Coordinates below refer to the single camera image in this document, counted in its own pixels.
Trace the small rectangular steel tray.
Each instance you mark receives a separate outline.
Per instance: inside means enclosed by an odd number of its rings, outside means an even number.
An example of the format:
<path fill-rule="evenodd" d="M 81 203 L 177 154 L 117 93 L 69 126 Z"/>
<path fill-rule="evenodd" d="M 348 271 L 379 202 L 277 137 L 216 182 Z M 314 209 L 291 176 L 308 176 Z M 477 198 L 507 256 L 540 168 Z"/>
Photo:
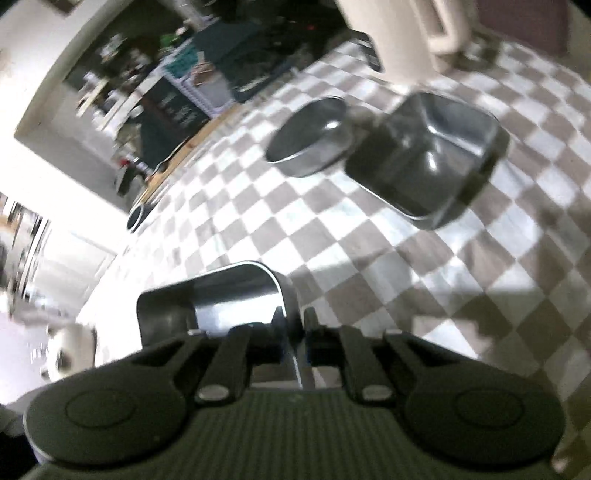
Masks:
<path fill-rule="evenodd" d="M 297 291 L 283 274 L 256 261 L 242 261 L 139 295 L 136 316 L 141 343 L 148 347 L 200 330 L 211 337 L 233 327 L 273 326 L 287 347 L 279 367 L 263 367 L 253 381 L 273 386 L 315 386 L 304 358 L 304 325 Z"/>

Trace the large rectangular steel tray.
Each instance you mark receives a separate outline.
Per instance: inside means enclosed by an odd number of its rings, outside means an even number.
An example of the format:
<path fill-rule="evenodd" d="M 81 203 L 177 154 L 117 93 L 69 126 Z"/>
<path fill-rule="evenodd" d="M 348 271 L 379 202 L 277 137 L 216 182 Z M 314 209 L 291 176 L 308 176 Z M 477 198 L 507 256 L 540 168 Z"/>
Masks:
<path fill-rule="evenodd" d="M 417 91 L 370 132 L 344 170 L 408 222 L 433 230 L 508 139 L 487 110 Z"/>

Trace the round steel bowl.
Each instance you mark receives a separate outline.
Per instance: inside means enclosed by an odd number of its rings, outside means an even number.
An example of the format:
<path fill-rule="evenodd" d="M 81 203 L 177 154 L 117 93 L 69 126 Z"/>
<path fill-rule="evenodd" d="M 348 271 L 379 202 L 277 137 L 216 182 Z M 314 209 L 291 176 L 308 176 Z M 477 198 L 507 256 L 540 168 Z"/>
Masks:
<path fill-rule="evenodd" d="M 273 135 L 264 159 L 288 177 L 324 170 L 353 147 L 355 132 L 349 106 L 325 97 L 304 105 Z"/>

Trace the cat shaped ceramic dish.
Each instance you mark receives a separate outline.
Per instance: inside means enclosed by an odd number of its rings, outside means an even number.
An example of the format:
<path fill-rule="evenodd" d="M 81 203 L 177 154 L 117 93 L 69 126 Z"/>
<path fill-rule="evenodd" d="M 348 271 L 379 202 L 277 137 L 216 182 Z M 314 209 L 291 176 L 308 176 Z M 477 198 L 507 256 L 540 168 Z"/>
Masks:
<path fill-rule="evenodd" d="M 68 323 L 49 325 L 46 329 L 45 361 L 40 375 L 46 382 L 56 382 L 94 367 L 96 333 L 89 326 Z"/>

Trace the checkered tablecloth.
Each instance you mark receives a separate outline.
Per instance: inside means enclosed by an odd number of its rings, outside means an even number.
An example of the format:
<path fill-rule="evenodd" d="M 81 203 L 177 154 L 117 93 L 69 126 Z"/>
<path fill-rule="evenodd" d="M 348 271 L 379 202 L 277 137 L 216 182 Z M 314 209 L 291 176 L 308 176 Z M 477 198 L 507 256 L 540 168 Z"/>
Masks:
<path fill-rule="evenodd" d="M 287 178 L 264 162 L 274 131 L 315 97 L 373 116 L 401 101 L 342 44 L 245 106 L 171 179 L 78 315 L 96 329 L 97 363 L 140 348 L 143 291 L 259 261 L 322 323 L 407 330 L 550 386 L 567 414 L 555 468 L 588 478 L 590 86 L 516 43 L 472 54 L 481 67 L 432 88 L 489 110 L 510 145 L 449 224 L 418 229 L 339 166 Z"/>

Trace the grey trash bin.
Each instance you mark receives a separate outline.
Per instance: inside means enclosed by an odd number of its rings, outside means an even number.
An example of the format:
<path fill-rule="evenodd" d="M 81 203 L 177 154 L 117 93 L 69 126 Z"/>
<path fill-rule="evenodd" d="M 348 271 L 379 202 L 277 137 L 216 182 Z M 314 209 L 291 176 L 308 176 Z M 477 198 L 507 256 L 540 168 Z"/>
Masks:
<path fill-rule="evenodd" d="M 129 232 L 135 232 L 143 223 L 153 207 L 145 203 L 138 203 L 128 215 L 126 228 Z"/>

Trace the black have a nice day sign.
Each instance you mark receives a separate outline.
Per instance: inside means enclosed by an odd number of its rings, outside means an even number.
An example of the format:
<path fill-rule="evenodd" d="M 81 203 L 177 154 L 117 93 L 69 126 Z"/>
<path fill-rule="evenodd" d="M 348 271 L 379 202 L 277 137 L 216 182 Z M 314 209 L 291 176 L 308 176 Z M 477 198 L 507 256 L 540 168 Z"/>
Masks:
<path fill-rule="evenodd" d="M 197 134 L 209 117 L 166 78 L 158 80 L 141 98 L 143 120 L 149 131 L 178 145 Z"/>

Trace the white storage crate with sign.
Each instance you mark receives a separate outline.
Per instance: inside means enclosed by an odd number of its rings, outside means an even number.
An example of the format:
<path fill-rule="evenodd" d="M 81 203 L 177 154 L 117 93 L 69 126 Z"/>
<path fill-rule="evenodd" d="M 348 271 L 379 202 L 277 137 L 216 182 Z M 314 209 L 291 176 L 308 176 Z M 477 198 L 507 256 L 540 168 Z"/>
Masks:
<path fill-rule="evenodd" d="M 159 70 L 208 117 L 216 118 L 235 104 L 228 82 L 191 40 L 186 40 L 165 57 Z"/>

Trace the beige electric kettle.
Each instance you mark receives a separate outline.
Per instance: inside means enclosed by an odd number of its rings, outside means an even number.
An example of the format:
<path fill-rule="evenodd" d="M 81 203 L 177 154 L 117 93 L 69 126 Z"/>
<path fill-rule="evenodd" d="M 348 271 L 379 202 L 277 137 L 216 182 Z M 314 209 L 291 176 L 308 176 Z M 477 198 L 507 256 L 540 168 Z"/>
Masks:
<path fill-rule="evenodd" d="M 341 0 L 337 3 L 370 73 L 417 85 L 452 68 L 472 30 L 460 1 Z"/>

